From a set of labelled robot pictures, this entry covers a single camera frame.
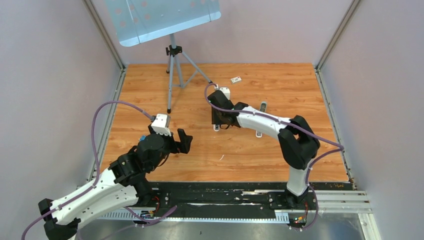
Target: whiteboard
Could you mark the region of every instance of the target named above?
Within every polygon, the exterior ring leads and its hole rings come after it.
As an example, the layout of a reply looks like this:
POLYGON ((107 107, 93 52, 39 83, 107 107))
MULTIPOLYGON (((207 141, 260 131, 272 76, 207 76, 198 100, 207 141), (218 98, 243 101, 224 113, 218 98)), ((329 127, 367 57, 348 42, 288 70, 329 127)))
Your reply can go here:
POLYGON ((221 17, 218 0, 105 0, 119 43, 131 47, 221 17))

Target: metal panel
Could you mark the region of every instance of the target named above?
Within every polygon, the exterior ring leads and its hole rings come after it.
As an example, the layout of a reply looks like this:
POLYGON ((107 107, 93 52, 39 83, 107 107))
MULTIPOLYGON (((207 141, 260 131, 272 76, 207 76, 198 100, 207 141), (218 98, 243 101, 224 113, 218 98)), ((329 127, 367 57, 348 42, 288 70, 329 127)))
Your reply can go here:
MULTIPOLYGON (((167 37, 123 47, 105 0, 93 2, 125 64, 168 61, 167 37)), ((220 19, 178 32, 175 37, 196 63, 317 64, 351 2, 222 0, 220 19)))
POLYGON ((321 69, 347 163, 383 239, 424 235, 408 224, 424 209, 423 8, 422 0, 362 1, 321 69))
MULTIPOLYGON (((40 216, 39 201, 85 183, 93 114, 121 71, 82 1, 3 1, 0 19, 0 180, 11 183, 1 188, 0 239, 12 240, 40 216)), ((43 224, 26 239, 46 239, 43 224)))
POLYGON ((355 14, 355 10, 359 6, 359 3, 361 0, 353 0, 350 4, 349 8, 347 9, 346 14, 344 15, 343 19, 341 20, 340 24, 338 25, 333 37, 331 38, 330 42, 328 43, 327 48, 325 49, 324 53, 322 54, 321 58, 318 61, 318 64, 316 65, 316 69, 320 70, 324 64, 326 63, 327 58, 329 57, 331 51, 333 50, 334 46, 336 45, 337 41, 339 40, 340 35, 345 30, 346 26, 349 23, 349 20, 352 18, 352 16, 355 14))
MULTIPOLYGON (((85 240, 102 237, 133 225, 130 221, 95 220, 81 230, 85 240)), ((357 214, 325 214, 306 231, 289 230, 286 224, 269 223, 205 223, 205 222, 161 222, 146 228, 131 227, 108 240, 264 240, 264 239, 325 239, 362 240, 361 224, 357 214)))
POLYGON ((106 44, 110 53, 113 55, 113 58, 115 59, 116 64, 118 65, 118 68, 120 68, 121 71, 123 71, 125 68, 124 63, 122 62, 118 54, 118 51, 116 50, 114 44, 112 43, 112 40, 108 32, 106 31, 105 26, 103 25, 103 22, 100 19, 99 14, 97 13, 96 8, 93 5, 93 1, 92 0, 82 0, 82 1, 85 3, 85 6, 88 12, 90 13, 99 33, 103 37, 104 43, 106 44))

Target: gray floor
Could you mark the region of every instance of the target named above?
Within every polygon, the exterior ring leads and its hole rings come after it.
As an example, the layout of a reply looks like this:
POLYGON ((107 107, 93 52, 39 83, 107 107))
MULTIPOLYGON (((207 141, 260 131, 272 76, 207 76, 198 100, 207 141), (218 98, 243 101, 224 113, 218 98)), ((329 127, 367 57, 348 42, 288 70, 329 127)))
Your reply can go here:
MULTIPOLYGON (((131 221, 95 220, 81 230, 84 240, 100 240, 131 221)), ((141 228, 131 227, 108 240, 363 240, 357 214, 324 214, 303 232, 289 230, 285 224, 161 222, 141 228)))

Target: wire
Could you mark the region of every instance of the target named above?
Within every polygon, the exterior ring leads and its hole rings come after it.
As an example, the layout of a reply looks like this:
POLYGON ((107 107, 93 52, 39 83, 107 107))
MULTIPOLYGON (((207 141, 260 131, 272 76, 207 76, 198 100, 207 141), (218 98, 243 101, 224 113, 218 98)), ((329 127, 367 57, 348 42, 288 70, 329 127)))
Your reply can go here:
POLYGON ((170 156, 169 154, 168 154, 168 155, 166 155, 165 160, 163 160, 163 162, 162 162, 159 166, 157 166, 157 167, 159 168, 159 167, 161 167, 162 165, 164 165, 164 164, 167 162, 167 160, 168 160, 169 156, 170 156))
MULTIPOLYGON (((316 194, 316 192, 315 192, 314 188, 313 188, 313 187, 309 184, 309 175, 310 175, 310 173, 311 173, 312 166, 313 166, 316 162, 318 162, 320 159, 322 159, 323 157, 325 157, 325 156, 327 156, 327 155, 329 155, 329 154, 337 153, 337 152, 341 152, 341 151, 343 151, 343 150, 345 149, 345 147, 344 147, 343 145, 341 145, 341 144, 337 143, 337 142, 333 142, 333 141, 328 140, 328 139, 325 139, 325 138, 323 138, 323 137, 321 137, 321 136, 315 135, 314 133, 312 133, 312 132, 310 132, 310 131, 307 131, 306 129, 303 129, 302 127, 300 127, 300 126, 298 126, 298 125, 296 125, 296 124, 294 124, 294 123, 287 122, 287 121, 283 121, 283 120, 279 120, 278 118, 273 117, 273 116, 268 115, 268 114, 264 114, 264 113, 261 113, 261 112, 252 112, 252 111, 246 111, 246 110, 224 109, 224 108, 217 107, 217 106, 213 105, 213 104, 209 101, 209 99, 208 99, 208 88, 209 88, 210 86, 212 86, 212 85, 214 85, 215 87, 217 87, 217 85, 216 85, 215 83, 209 83, 209 84, 205 87, 205 89, 204 89, 204 98, 206 99, 206 102, 207 102, 207 103, 208 103, 208 104, 209 104, 212 108, 214 108, 214 109, 216 109, 216 110, 219 110, 219 111, 222 111, 222 112, 227 112, 227 113, 244 113, 244 114, 251 114, 251 115, 254 115, 254 116, 255 116, 255 115, 258 115, 258 116, 261 116, 261 117, 264 117, 264 118, 267 118, 267 119, 274 120, 274 121, 276 121, 277 123, 281 123, 281 124, 284 124, 284 125, 290 126, 290 127, 292 127, 292 128, 295 128, 295 129, 297 129, 297 130, 301 131, 302 133, 305 133, 305 134, 307 134, 307 135, 309 135, 309 136, 311 136, 311 137, 313 137, 313 138, 315 138, 315 139, 321 140, 321 141, 323 141, 323 142, 325 142, 325 143, 328 143, 328 144, 331 144, 331 145, 334 145, 334 146, 338 147, 338 149, 333 149, 333 150, 327 151, 327 152, 323 153, 322 155, 320 155, 319 157, 315 158, 315 159, 314 159, 314 160, 313 160, 313 161, 309 164, 309 167, 307 168, 307 171, 306 171, 306 178, 305 178, 305 184, 306 184, 306 185, 309 187, 309 189, 312 191, 313 197, 314 197, 315 199, 317 199, 317 194, 316 194)), ((317 220, 318 212, 319 212, 319 208, 318 208, 318 201, 316 201, 315 206, 316 206, 315 216, 313 217, 313 220, 312 220, 312 222, 311 222, 309 225, 302 227, 302 229, 303 229, 303 230, 306 230, 306 229, 310 228, 312 225, 314 225, 315 221, 317 220)))
MULTIPOLYGON (((127 207, 125 207, 127 210, 129 210, 129 212, 130 213, 132 213, 136 218, 138 218, 139 220, 141 220, 141 221, 143 221, 143 222, 147 222, 146 221, 146 219, 144 219, 144 218, 142 218, 142 217, 139 217, 138 215, 137 215, 137 213, 135 213, 135 212, 133 212, 130 208, 127 208, 127 207)), ((157 223, 159 223, 161 220, 163 220, 163 219, 165 219, 166 217, 168 217, 169 215, 171 215, 173 212, 175 212, 175 210, 177 209, 177 206, 173 206, 168 212, 166 212, 163 216, 161 216, 160 218, 158 218, 158 219, 155 219, 155 220, 151 220, 150 222, 148 222, 148 223, 146 223, 146 224, 133 224, 133 225, 129 225, 129 226, 125 226, 125 227, 123 227, 123 228, 121 228, 121 229, 119 229, 119 230, 117 230, 117 231, 115 231, 115 232, 113 232, 113 233, 111 233, 111 234, 109 234, 109 235, 107 235, 107 236, 105 236, 105 237, 103 237, 102 239, 100 239, 100 240, 106 240, 106 239, 108 239, 108 238, 110 238, 110 237, 112 237, 113 235, 115 235, 115 234, 117 234, 117 233, 120 233, 120 232, 122 232, 122 231, 124 231, 124 230, 127 230, 127 229, 130 229, 130 228, 134 228, 134 227, 142 227, 142 228, 144 228, 144 227, 149 227, 149 226, 152 226, 152 225, 155 225, 155 224, 157 224, 157 223)))
POLYGON ((146 227, 151 226, 153 224, 157 224, 160 221, 162 221, 163 219, 165 219, 166 217, 168 217, 169 215, 171 215, 173 212, 175 212, 175 210, 177 209, 177 206, 173 206, 171 207, 171 209, 169 209, 163 216, 157 218, 157 219, 146 219, 143 218, 141 216, 139 216, 137 213, 135 213, 133 210, 131 210, 131 208, 129 207, 124 207, 124 209, 128 210, 128 212, 130 212, 134 217, 136 217, 138 220, 146 222, 147 224, 142 224, 145 225, 146 227))
MULTIPOLYGON (((100 171, 100 161, 99 161, 99 156, 97 154, 97 149, 96 149, 96 143, 95 143, 95 134, 94 134, 94 128, 96 125, 96 119, 97 119, 97 115, 99 114, 100 110, 109 104, 123 104, 123 105, 127 105, 130 106, 138 111, 140 111, 142 114, 144 114, 146 117, 148 117, 151 121, 154 120, 154 117, 151 116, 150 114, 148 114, 147 112, 145 112, 143 109, 139 108, 138 106, 131 104, 129 102, 125 102, 125 101, 107 101, 105 103, 103 103, 102 105, 100 105, 97 110, 94 113, 93 119, 92 119, 92 123, 91 123, 91 146, 92 146, 92 150, 94 153, 94 161, 95 161, 95 169, 97 171, 100 171)), ((96 174, 95 178, 94 178, 94 182, 92 184, 92 186, 90 186, 89 188, 87 188, 86 190, 84 190, 83 192, 81 192, 80 194, 74 196, 73 198, 69 199, 68 201, 66 201, 63 204, 59 204, 56 208, 51 209, 50 211, 46 212, 45 214, 43 214, 42 216, 39 216, 37 219, 35 219, 33 222, 31 222, 23 231, 22 236, 21 236, 21 240, 25 240, 25 236, 27 235, 28 231, 36 224, 38 223, 41 219, 47 217, 48 215, 56 212, 58 209, 61 209, 62 207, 72 203, 73 201, 81 198, 82 196, 84 196, 85 194, 87 194, 88 192, 90 192, 99 182, 99 178, 100 178, 100 174, 96 174)))
POLYGON ((297 224, 300 220, 304 219, 305 223, 308 219, 308 203, 305 201, 304 203, 305 205, 305 214, 303 216, 300 216, 296 219, 296 221, 294 222, 295 224, 297 224))
POLYGON ((228 125, 226 126, 226 128, 223 128, 222 126, 219 126, 219 128, 220 128, 220 129, 223 129, 223 130, 227 130, 227 129, 229 129, 229 128, 230 128, 230 126, 231 126, 231 125, 230 125, 230 124, 228 124, 228 125))
POLYGON ((157 200, 156 210, 154 211, 154 213, 157 213, 159 210, 159 206, 161 205, 161 201, 159 200, 159 197, 157 196, 154 196, 154 198, 157 200))

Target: small object on floor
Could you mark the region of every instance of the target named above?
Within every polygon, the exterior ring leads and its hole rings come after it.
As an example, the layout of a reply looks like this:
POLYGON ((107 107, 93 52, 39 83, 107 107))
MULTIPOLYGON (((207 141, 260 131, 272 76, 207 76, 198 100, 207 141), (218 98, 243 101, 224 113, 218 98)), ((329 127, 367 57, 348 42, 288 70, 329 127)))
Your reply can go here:
POLYGON ((235 84, 235 83, 240 82, 241 80, 242 80, 242 78, 241 78, 241 77, 236 76, 236 77, 231 78, 231 83, 232 83, 232 84, 235 84))
MULTIPOLYGON (((267 102, 263 101, 260 103, 260 108, 259 111, 265 113, 265 110, 267 110, 267 102)), ((262 132, 256 131, 256 135, 257 138, 262 138, 262 132)))

